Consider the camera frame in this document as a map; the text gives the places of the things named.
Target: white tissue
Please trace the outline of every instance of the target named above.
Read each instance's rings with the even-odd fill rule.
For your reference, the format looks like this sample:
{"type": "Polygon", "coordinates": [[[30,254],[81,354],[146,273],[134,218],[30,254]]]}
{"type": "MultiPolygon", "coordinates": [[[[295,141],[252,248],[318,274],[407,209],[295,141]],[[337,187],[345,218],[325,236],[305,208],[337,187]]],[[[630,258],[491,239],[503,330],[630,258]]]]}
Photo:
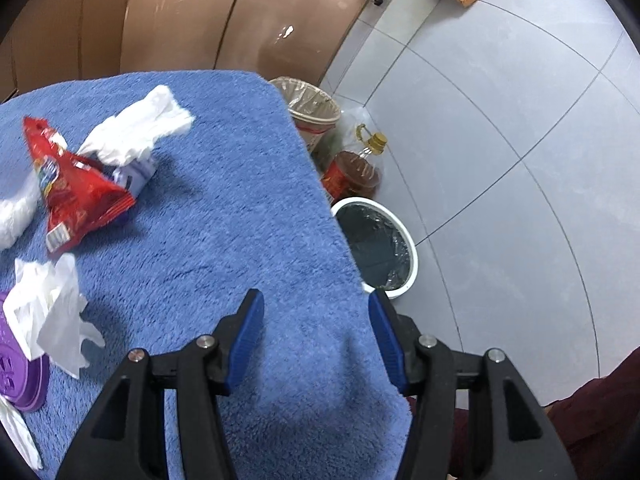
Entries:
{"type": "Polygon", "coordinates": [[[89,363],[81,352],[89,339],[103,348],[104,339],[80,313],[87,301],[80,294],[76,259],[63,254],[51,262],[15,261],[16,284],[4,300],[4,316],[29,360],[48,354],[66,373],[78,379],[89,363]]]}
{"type": "Polygon", "coordinates": [[[0,424],[31,469],[42,469],[42,459],[22,415],[8,400],[0,396],[0,424]]]}
{"type": "Polygon", "coordinates": [[[103,164],[126,166],[136,158],[149,158],[156,140],[186,133],[193,116],[181,108],[167,86],[159,85],[117,116],[98,124],[78,155],[96,153],[103,164]]]}
{"type": "Polygon", "coordinates": [[[38,207],[40,187],[33,171],[18,193],[9,199],[0,200],[0,251],[8,249],[22,236],[38,207]]]}

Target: tile floor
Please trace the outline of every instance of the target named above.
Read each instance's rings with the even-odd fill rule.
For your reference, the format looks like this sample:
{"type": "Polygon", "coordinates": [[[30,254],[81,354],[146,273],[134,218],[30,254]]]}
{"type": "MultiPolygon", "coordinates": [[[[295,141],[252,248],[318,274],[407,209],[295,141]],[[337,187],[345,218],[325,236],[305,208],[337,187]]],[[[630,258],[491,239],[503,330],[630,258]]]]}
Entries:
{"type": "Polygon", "coordinates": [[[640,345],[640,55],[606,2],[393,0],[352,34],[328,88],[420,242],[398,309],[541,403],[608,374],[640,345]]]}

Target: plastic bottle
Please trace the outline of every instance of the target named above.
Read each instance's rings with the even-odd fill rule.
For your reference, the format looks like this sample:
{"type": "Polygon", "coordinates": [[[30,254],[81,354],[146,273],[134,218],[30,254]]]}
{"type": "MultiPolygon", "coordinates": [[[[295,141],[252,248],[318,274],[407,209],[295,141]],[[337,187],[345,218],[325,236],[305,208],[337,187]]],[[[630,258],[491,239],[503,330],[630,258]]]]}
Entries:
{"type": "Polygon", "coordinates": [[[327,199],[333,205],[351,196],[372,198],[382,180],[382,152],[386,137],[371,134],[364,124],[356,127],[356,140],[345,146],[332,160],[321,179],[327,199]],[[362,138],[362,131],[369,134],[362,138]]]}

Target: brown liquid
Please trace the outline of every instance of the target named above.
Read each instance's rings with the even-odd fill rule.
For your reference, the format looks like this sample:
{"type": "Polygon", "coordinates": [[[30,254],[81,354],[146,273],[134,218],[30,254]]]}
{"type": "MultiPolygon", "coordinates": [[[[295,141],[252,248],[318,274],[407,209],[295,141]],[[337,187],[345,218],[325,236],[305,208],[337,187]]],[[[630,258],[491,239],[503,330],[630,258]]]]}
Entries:
{"type": "Polygon", "coordinates": [[[351,196],[372,198],[382,180],[380,170],[357,153],[340,152],[334,161],[346,178],[338,200],[351,196]]]}

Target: maroon clothing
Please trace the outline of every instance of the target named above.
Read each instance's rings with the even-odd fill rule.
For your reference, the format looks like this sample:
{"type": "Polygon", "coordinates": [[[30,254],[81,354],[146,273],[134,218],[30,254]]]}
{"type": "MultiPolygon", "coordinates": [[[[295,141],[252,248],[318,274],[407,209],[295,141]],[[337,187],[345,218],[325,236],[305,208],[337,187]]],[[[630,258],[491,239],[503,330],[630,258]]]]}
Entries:
{"type": "MultiPolygon", "coordinates": [[[[591,480],[623,443],[640,412],[640,348],[610,375],[589,381],[548,412],[579,480],[591,480]]],[[[468,411],[456,410],[449,473],[462,476],[468,411]]]]}

